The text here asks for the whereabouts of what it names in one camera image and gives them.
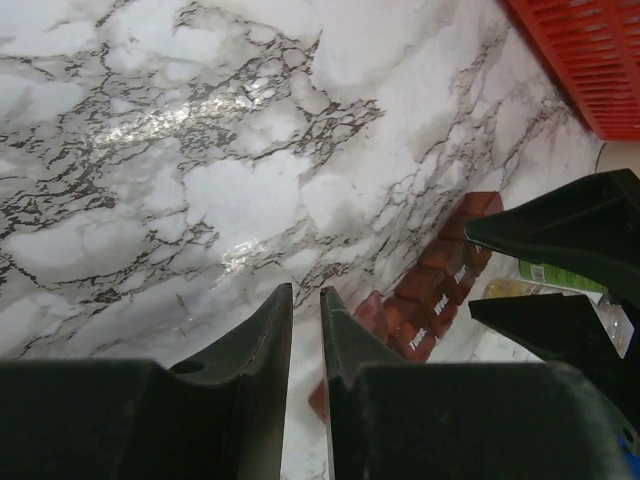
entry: marble surface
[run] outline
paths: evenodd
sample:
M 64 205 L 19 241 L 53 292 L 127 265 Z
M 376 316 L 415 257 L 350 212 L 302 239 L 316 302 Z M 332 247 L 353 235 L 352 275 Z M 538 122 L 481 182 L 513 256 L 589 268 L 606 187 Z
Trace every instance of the marble surface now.
M 170 365 L 292 282 L 289 479 L 326 477 L 319 288 L 388 293 L 465 192 L 600 146 L 494 0 L 0 5 L 0 355 Z M 496 351 L 458 323 L 434 359 Z

